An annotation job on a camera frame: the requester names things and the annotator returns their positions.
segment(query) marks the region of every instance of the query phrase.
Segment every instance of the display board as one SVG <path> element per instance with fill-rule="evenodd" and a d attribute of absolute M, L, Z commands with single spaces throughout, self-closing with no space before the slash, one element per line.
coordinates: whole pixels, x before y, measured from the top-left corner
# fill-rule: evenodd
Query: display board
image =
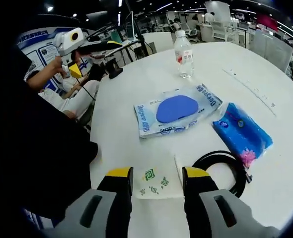
<path fill-rule="evenodd" d="M 70 27 L 49 27 L 39 28 L 32 31 L 21 34 L 18 38 L 17 45 L 31 60 L 32 65 L 30 66 L 27 74 L 29 75 L 32 71 L 42 70 L 47 66 L 56 56 L 59 55 L 57 48 L 53 45 L 53 39 L 59 32 L 67 32 L 73 30 Z M 85 37 L 93 33 L 91 30 L 82 29 Z M 81 65 L 79 66 L 83 74 L 87 73 L 91 65 L 88 61 L 81 59 Z M 62 88 L 62 76 L 56 74 L 45 86 L 55 92 L 60 93 Z"/>

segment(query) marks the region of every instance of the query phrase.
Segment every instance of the desk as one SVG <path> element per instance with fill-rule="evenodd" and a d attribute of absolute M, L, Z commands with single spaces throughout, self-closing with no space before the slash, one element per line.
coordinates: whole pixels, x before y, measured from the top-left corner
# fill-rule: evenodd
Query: desk
<path fill-rule="evenodd" d="M 205 42 L 215 41 L 213 37 L 213 28 L 211 24 L 200 24 L 200 28 L 201 28 L 202 41 L 205 41 Z"/>
<path fill-rule="evenodd" d="M 203 82 L 224 102 L 240 105 L 271 135 L 274 144 L 256 160 L 241 200 L 264 226 L 282 229 L 293 215 L 293 82 L 257 54 L 229 42 L 193 45 L 194 80 Z M 267 93 L 278 107 L 275 117 L 246 87 L 225 73 L 250 80 Z M 102 159 L 90 164 L 91 185 L 97 188 L 111 169 L 137 166 L 144 150 L 161 146 L 176 154 L 183 166 L 202 155 L 227 150 L 207 119 L 180 134 L 140 139 L 133 105 L 156 99 L 161 92 L 187 84 L 178 76 L 174 50 L 151 55 L 124 67 L 115 79 L 102 79 L 91 125 L 91 141 L 97 142 Z M 209 173 L 219 188 L 230 188 L 234 179 L 229 168 L 215 165 Z M 132 197 L 130 238 L 189 237 L 183 198 L 142 200 Z"/>

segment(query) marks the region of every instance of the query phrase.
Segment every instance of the pink object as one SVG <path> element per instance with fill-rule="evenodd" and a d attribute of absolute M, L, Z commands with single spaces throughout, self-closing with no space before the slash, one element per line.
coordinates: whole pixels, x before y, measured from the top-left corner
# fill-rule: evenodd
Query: pink object
<path fill-rule="evenodd" d="M 256 159 L 256 154 L 252 150 L 243 150 L 240 154 L 240 158 L 246 168 L 250 167 L 251 162 Z"/>

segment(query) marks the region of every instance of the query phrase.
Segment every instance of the computer monitor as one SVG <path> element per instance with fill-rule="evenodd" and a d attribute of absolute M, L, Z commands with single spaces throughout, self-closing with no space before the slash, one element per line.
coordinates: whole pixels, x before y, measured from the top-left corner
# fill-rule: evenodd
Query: computer monitor
<path fill-rule="evenodd" d="M 133 22 L 133 11 L 131 11 L 130 14 L 126 17 L 125 30 L 127 33 L 128 40 L 130 41 L 136 40 L 135 26 Z"/>

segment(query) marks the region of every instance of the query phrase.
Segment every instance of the plastic bottle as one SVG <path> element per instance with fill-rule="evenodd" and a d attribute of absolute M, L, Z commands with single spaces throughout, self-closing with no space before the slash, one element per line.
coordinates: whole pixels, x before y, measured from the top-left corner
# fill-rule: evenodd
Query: plastic bottle
<path fill-rule="evenodd" d="M 176 61 L 179 63 L 179 72 L 182 78 L 189 78 L 193 75 L 193 51 L 191 43 L 185 36 L 185 31 L 175 32 L 176 41 L 174 44 Z"/>

